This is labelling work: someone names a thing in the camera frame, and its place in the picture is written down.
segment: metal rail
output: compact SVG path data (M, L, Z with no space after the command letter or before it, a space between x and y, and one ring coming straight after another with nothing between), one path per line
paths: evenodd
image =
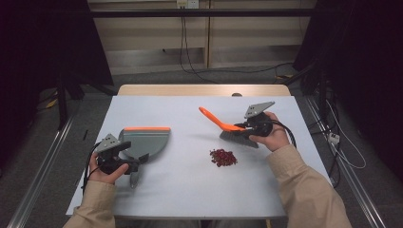
M57 17L312 17L339 16L337 9L93 9L83 10L39 10L42 15Z
M12 216L7 228L23 228L26 225L29 214L41 193L45 180L47 179L50 169L57 158L57 155L63 145L63 142L65 141L68 131L71 128L73 119L79 108L80 106L78 105L68 118L65 126L61 130L57 131L53 143L50 146L50 149L48 150L41 167L36 173L35 178L32 180L27 193L24 195L16 211L14 212L14 215Z
M309 97L306 98L307 105L311 109L312 115L314 116L320 130L325 130L325 126L320 121L320 116L317 113L318 107L315 101L312 101ZM336 148L334 145L330 144L333 155L336 154ZM343 151L340 149L338 151L342 156L345 156ZM386 224L382 220L379 211L376 208L373 200L371 199L370 195L365 190L364 186L362 185L361 181L359 180L358 176L356 175L354 169L346 164L340 156L337 156L337 163L340 167L341 172L344 175L344 178L350 185L359 205L361 206L362 211L364 212L367 220L370 222L371 226L374 228L386 228Z

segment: sleeve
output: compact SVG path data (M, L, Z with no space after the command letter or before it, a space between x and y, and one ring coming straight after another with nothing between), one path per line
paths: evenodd
M267 157L278 180L289 228L352 227L344 203L331 184L306 165L293 145Z
M115 185L90 180L81 206L74 208L72 217L64 227L115 227L112 213L115 191Z

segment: black cable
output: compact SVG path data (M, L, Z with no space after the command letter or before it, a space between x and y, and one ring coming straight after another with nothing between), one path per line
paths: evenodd
M329 104L332 106L332 109L335 111L336 121L338 121L338 120L339 120L339 117L338 117L338 110L337 110L337 107L336 107L336 94L335 94L333 91L327 91L327 92L331 92L331 93L332 93L332 97L330 98L331 100L328 99L328 98L326 98L326 100L329 102ZM327 109L326 112L327 112L327 113L326 113L326 118L327 118L327 116L331 113L331 111L330 111L330 109ZM312 128L313 125L315 125L315 124L317 124L317 123L319 123L319 122L323 122L323 121L324 121L324 120L319 120L319 121L317 121L317 122L315 122L315 123L309 124L309 125L308 125L308 129ZM337 126L337 124L336 124L336 121L334 121L331 126L327 126L327 125L324 123L324 127L325 127L324 130L316 131L316 132L310 132L310 134L311 134L311 135L322 134L322 133L327 134L330 130L332 130L332 129L334 129L334 128L336 127L337 135L340 135L340 134L339 134L339 130L338 130L338 126Z
M297 148L296 138L294 137L294 134L293 134L293 132L290 130L290 128L288 128L286 125L282 124L282 123L279 122L279 121L272 120L271 122L272 122L272 124L282 126L282 127L288 132L288 135L290 136L291 143L293 144L293 146L294 146L295 148Z
M340 123L340 119L339 119L339 115L338 115L338 109L337 109L337 107L336 107L336 95L334 94L334 96L333 96L333 100L332 100L332 102L329 102L328 101L328 103L332 106L332 109L333 109L333 111L335 112L335 122L339 122ZM337 125L337 127L336 127L336 134L337 135L339 135L340 136L340 129L339 129L339 126ZM341 145L341 139L339 138L339 140L338 140L338 144L336 145L336 150L337 151L339 151L340 150L340 145ZM338 187L338 185L339 185L339 183L340 183L340 180L341 180L341 174L340 174L340 167L338 166L338 162L337 162L337 156L338 156L338 153L335 153L334 154L334 161L333 161L333 164L332 164L332 166L331 166L331 169L330 169L330 171L329 171L329 177L332 175L332 172L333 172L333 169L335 168L335 166L337 166L337 173L338 173L338 180L336 181L336 184L334 185L334 188L337 188Z
M316 124L319 124L320 122L323 122L323 120L319 119L318 121L313 122L313 123L309 123L306 126L308 127L308 129L311 129L312 127L314 127Z
M181 41L181 52L180 52L180 63L181 63L181 68L184 72L186 73L191 73L191 74L196 74L196 76L198 76L200 79L207 81L209 83L214 83L217 84L217 82L211 81L211 80L207 80L204 79L202 76L200 76L199 74L201 73L209 73L209 72L229 72L229 73L259 73L259 72L264 72L264 71L268 71L271 69L274 69L276 71L276 75L277 75L277 68L281 67L281 66L285 66L285 65L292 65L293 63L283 63L283 64L278 64L276 66L271 66L265 69L257 69L257 70L250 70L250 71L242 71L242 70L230 70L230 69L208 69L208 70L200 70L200 71L196 71L195 68L193 68L192 62L190 61L190 56L189 56L189 49L188 49L188 44L187 44L187 33L186 33L187 29L186 29L186 20L184 17L182 17L182 41ZM182 50L183 50L183 39L185 42L185 48L186 48L186 54L187 54L187 60L189 62L190 68L192 69L192 71L188 71L183 67L182 64Z
M92 170L92 171L89 173L89 175L88 175L88 179L89 179L89 177L91 177L91 175L92 175L95 171L97 171L98 169L100 169L100 167L96 167L94 170Z
M95 144L92 146L91 150L90 150L89 153L88 153L88 157L86 158L86 170L85 170L85 172L84 172L84 183L83 183L83 186L81 187L81 188L83 189L83 194L84 194L84 192L86 191L86 184L88 183L89 176L96 170L96 169L94 169L94 170L91 171L90 174L88 174L89 162L91 161L92 153L94 152L95 148L96 148L100 143L101 143L101 142L97 142L97 143L95 143Z
M332 152L332 148L330 147L329 143L327 143L327 144L328 144L328 147L329 147L330 151ZM340 184L340 181L341 181L341 173L340 173L340 167L338 166L338 162L337 162L337 156L338 156L338 153L335 153L333 155L332 165L331 165L331 167L330 167L330 169L328 171L328 176L332 177L332 173L334 171L334 168L337 167L338 179L335 180L335 184L333 185L334 188L337 188L338 185Z
M192 69L192 71L190 71L190 72L187 71L186 69L184 69L183 64L182 64L183 37L184 37L184 42L185 42L185 45L186 45L187 60L189 61L190 68ZM182 17L182 41L181 41L180 63L181 63L181 68L182 68L182 70L184 72L195 74L198 78L202 79L203 81L206 81L206 82L209 82L209 83L212 83L212 84L218 84L217 82L214 82L212 80L204 79L193 68L192 62L190 61L189 48L187 47L186 20L184 19L184 17Z

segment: dustpan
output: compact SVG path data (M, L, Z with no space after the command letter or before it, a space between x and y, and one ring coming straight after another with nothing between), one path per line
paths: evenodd
M166 126L125 127L119 134L119 141L131 142L131 147L124 151L128 157L139 159L148 154L155 158L166 146L171 132Z

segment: table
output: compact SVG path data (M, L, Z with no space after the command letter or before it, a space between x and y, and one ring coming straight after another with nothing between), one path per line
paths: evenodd
M212 96L201 96L203 93ZM227 97L233 93L250 97ZM118 135L123 127L131 124L168 125L172 132L164 151L144 165L136 189L129 187L128 176L116 182L116 217L269 219L285 216L277 181L264 160L270 151L263 146L255 149L221 140L219 129L198 110L202 105L222 121L239 123L248 105L269 101L276 102L270 109L292 129L302 158L327 177L297 103L283 85L122 86L119 95L112 99L97 141L108 133ZM220 147L233 151L239 163L220 168L214 165L209 150ZM81 202L80 186L81 183L67 215Z

